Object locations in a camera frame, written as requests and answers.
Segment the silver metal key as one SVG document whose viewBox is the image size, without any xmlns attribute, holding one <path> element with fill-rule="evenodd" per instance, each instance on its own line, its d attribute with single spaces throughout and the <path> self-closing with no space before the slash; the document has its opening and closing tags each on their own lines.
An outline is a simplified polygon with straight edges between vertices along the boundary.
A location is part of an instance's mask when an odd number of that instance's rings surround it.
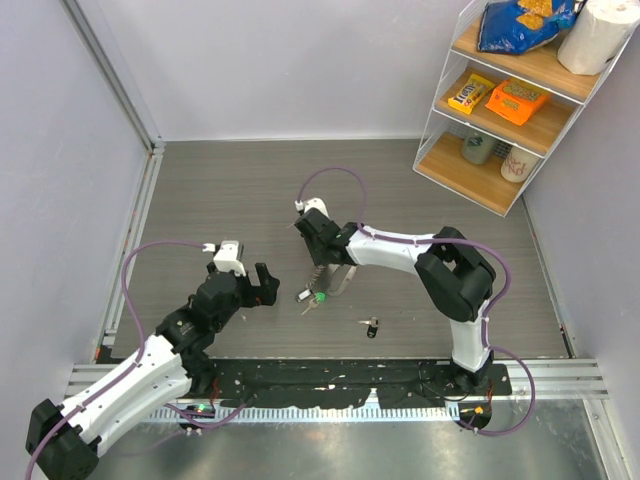
<svg viewBox="0 0 640 480">
<path fill-rule="evenodd" d="M 320 304 L 320 301 L 316 297 L 311 298 L 309 300 L 309 303 L 308 303 L 307 307 L 303 310 L 302 315 L 306 315 L 307 313 L 309 313 L 313 309 L 317 308 L 319 306 L 319 304 Z"/>
</svg>

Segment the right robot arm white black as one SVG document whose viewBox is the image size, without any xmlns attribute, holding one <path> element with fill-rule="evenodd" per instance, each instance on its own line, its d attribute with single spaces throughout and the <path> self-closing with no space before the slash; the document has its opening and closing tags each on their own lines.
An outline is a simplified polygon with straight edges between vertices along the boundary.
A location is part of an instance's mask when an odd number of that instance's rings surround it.
<svg viewBox="0 0 640 480">
<path fill-rule="evenodd" d="M 295 227 L 315 265 L 376 266 L 414 274 L 436 309 L 450 321 L 455 387 L 473 394 L 489 379 L 493 361 L 486 310 L 496 272 L 476 245 L 455 228 L 433 235 L 400 235 L 349 222 L 341 227 L 319 207 L 296 204 Z"/>
</svg>

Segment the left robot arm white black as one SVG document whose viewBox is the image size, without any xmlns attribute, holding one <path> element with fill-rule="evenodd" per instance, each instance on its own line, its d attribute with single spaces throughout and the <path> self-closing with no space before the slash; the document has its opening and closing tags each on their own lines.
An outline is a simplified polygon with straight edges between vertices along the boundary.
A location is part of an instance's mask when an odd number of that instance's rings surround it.
<svg viewBox="0 0 640 480">
<path fill-rule="evenodd" d="M 49 479 L 85 479 L 129 429 L 165 403 L 212 392 L 216 369 L 206 354 L 241 308 L 272 306 L 280 281 L 263 263 L 258 284 L 208 264 L 208 275 L 185 305 L 168 314 L 142 347 L 81 393 L 31 413 L 27 469 Z"/>
</svg>

